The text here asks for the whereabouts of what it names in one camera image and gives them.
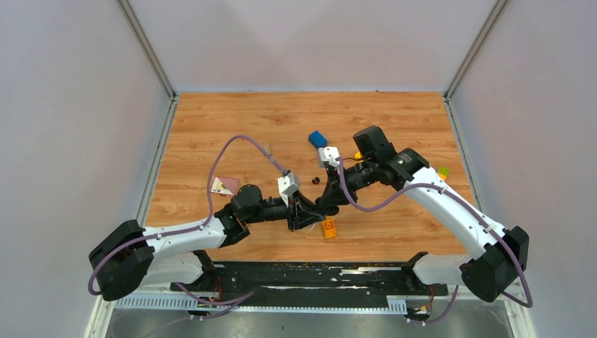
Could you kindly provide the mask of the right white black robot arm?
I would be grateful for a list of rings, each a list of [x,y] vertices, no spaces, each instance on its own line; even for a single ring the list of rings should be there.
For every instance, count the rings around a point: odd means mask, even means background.
[[[420,204],[463,245],[463,255],[421,252],[407,263],[402,284],[419,294],[431,284],[463,285],[486,302],[500,295],[527,308],[532,295],[524,276],[529,235],[521,228],[507,228],[483,214],[459,193],[418,152],[395,150],[378,126],[354,134],[361,157],[345,168],[339,150],[314,143],[318,162],[326,169],[327,185],[317,206],[331,211],[351,205],[363,212],[379,211],[399,196]]]

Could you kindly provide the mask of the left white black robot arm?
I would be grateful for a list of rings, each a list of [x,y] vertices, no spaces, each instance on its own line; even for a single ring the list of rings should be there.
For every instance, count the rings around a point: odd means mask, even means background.
[[[180,282],[199,291],[215,284],[215,271],[201,264],[196,251],[234,245],[251,223],[284,220],[291,231],[326,218],[312,201],[295,191],[289,197],[263,198],[253,184],[242,186],[228,204],[203,220],[150,230],[136,220],[117,226],[89,253],[93,268],[90,294],[115,301],[143,284]]]

